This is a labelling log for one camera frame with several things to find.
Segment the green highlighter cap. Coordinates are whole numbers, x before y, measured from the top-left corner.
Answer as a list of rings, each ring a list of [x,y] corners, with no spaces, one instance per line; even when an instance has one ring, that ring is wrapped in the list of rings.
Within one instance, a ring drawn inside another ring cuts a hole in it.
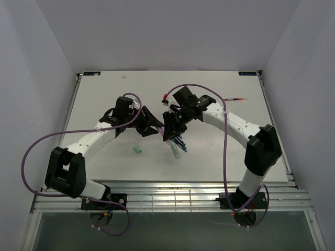
[[[142,153],[142,149],[141,149],[139,146],[134,146],[134,147],[133,147],[133,150],[134,150],[137,154]]]

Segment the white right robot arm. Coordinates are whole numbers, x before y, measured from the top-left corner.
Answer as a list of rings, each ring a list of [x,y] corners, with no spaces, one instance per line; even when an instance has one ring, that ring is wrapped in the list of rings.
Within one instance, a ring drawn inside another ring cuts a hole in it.
[[[212,101],[197,101],[195,105],[171,104],[163,113],[163,140],[171,140],[187,130],[186,124],[199,120],[225,132],[245,148],[244,164],[247,170],[230,201],[236,206],[248,208],[255,202],[255,193],[270,168],[282,155],[275,128],[247,122],[232,112],[224,111],[221,104]]]

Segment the green highlighter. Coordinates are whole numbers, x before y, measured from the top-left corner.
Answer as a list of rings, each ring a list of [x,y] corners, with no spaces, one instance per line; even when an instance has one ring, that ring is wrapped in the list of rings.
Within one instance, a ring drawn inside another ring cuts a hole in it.
[[[181,158],[181,155],[179,153],[179,150],[178,150],[178,147],[177,145],[171,141],[171,144],[170,144],[170,147],[171,147],[171,150],[173,152],[173,155],[176,159],[180,159]]]

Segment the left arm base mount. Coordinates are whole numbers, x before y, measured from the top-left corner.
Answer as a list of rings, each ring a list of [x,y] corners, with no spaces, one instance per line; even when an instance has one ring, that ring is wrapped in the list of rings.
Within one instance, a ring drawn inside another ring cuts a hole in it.
[[[126,193],[110,193],[102,197],[103,201],[111,201],[113,202],[112,204],[106,202],[87,201],[86,199],[83,199],[80,209],[85,211],[122,210],[122,207],[120,207],[119,204],[126,207],[127,197],[128,195]]]

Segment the purple thin pen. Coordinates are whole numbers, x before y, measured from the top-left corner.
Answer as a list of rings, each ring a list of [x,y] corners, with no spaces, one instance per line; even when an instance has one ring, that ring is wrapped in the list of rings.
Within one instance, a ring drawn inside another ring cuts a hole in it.
[[[183,144],[183,145],[186,145],[186,144],[185,144],[185,142],[183,141],[183,139],[182,139],[182,136],[181,136],[181,135],[179,135],[177,138],[178,138],[178,140],[181,142],[181,144]]]

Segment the blue thin pen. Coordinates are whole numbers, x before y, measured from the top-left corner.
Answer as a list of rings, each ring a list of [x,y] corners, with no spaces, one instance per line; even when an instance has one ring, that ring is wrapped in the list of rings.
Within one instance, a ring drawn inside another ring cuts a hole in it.
[[[182,141],[175,139],[175,144],[182,149],[184,152],[187,152],[186,144],[184,144]]]

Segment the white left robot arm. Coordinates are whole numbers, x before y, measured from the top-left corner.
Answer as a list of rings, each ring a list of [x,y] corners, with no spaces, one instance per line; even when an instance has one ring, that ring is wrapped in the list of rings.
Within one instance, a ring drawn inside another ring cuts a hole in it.
[[[96,128],[75,143],[52,150],[45,185],[71,198],[92,198],[100,209],[111,203],[110,188],[86,178],[86,163],[107,143],[116,139],[127,128],[134,128],[142,137],[158,134],[164,127],[146,106],[108,109]]]

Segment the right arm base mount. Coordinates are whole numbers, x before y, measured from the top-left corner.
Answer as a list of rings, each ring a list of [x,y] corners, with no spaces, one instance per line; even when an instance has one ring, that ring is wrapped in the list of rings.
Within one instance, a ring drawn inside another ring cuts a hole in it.
[[[228,193],[231,205],[234,209],[242,207],[249,199],[244,194],[239,192]],[[219,202],[221,209],[230,209],[226,194],[220,193],[216,201]],[[264,192],[258,192],[255,197],[245,207],[246,209],[266,209],[267,201]]]

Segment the green thin pen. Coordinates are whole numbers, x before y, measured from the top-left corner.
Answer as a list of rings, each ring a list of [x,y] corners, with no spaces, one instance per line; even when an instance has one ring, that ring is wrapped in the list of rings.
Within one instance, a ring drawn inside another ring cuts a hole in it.
[[[181,146],[183,149],[187,149],[186,145],[181,144],[181,142],[178,140],[178,138],[176,138],[176,141],[177,141],[178,145]]]

